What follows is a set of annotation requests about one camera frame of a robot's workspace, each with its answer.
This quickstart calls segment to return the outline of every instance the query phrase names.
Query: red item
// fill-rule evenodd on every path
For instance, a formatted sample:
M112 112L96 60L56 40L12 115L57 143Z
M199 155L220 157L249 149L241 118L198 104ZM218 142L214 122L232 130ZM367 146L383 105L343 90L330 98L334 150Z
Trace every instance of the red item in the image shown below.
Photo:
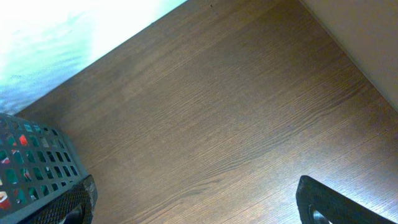
M19 137L19 141L21 142L21 145L27 146L27 140L26 140L24 134L22 134L22 135Z
M0 208L8 209L11 207L10 200L5 192L0 192Z

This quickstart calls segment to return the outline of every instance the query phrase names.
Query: wood grain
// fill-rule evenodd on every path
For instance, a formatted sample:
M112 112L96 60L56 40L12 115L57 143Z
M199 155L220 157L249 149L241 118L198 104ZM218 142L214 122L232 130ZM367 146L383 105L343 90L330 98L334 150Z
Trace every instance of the wood grain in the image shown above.
M398 222L398 114L298 1L188 1L19 116L70 135L94 223L299 223L304 174Z

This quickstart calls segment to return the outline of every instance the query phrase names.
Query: gray plastic basket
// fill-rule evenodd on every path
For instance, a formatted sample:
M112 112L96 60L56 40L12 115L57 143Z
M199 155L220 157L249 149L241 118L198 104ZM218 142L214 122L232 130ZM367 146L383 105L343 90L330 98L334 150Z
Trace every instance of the gray plastic basket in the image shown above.
M0 221L15 223L87 176L60 130L0 113Z

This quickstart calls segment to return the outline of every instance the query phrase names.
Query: black object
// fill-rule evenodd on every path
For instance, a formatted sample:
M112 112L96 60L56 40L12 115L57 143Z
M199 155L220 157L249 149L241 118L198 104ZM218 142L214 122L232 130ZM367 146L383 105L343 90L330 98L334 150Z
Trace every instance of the black object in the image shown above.
M96 199L94 180L89 175L20 223L90 224Z
M296 200L303 224L394 223L306 175L300 178Z

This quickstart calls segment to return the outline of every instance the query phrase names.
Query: wooden floor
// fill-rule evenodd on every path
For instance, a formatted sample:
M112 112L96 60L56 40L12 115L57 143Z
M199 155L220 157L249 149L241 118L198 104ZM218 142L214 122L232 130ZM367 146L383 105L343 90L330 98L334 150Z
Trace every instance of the wooden floor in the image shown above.
M191 0L19 116L70 135L93 223L299 223L301 175L398 222L398 114L295 0Z

